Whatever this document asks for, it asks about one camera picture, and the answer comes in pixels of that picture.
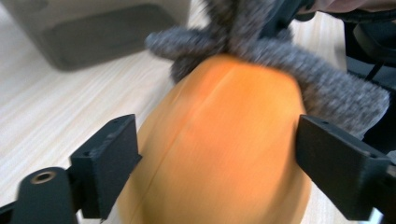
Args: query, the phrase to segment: wooden table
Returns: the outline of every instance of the wooden table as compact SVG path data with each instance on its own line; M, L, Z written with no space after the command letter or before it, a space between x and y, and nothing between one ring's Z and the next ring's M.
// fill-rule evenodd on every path
M203 6L192 0L190 25L199 24ZM297 44L346 68L340 21L318 14L292 26ZM170 64L143 51L73 73L55 70L0 7L0 206L15 200L30 173L68 167L69 155L109 120L136 114L139 127L172 88ZM117 212L107 223L119 223ZM303 223L349 222L313 188Z

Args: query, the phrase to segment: orange object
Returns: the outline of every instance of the orange object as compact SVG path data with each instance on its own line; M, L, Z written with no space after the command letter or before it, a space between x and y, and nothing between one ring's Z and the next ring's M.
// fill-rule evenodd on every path
M284 72L207 59L141 127L123 223L300 223L311 183L294 159L303 113Z

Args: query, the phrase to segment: orange plush toy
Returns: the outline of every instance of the orange plush toy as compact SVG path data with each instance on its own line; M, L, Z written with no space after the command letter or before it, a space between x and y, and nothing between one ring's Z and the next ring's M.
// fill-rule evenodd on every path
M139 130L143 159L119 197L121 219L300 223L310 180L294 159L299 116L361 137L389 95L296 48L287 31L259 39L275 0L206 2L203 30L148 38L154 53L176 60L177 84Z

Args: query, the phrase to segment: gray fuzzy fabric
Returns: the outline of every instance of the gray fuzzy fabric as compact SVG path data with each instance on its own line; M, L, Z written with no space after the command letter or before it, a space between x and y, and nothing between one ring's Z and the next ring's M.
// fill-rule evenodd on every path
M298 81L308 115L363 135L389 107L389 93L340 70L291 42L289 30L259 39L276 0L206 0L210 23L202 30L173 28L150 35L147 47L174 60L179 82L206 58L229 53L250 63L285 71Z

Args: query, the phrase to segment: gray plastic container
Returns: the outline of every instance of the gray plastic container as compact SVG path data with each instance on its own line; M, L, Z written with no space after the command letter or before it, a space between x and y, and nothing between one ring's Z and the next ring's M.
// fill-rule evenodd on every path
M0 0L55 67L76 70L144 49L185 25L191 0Z

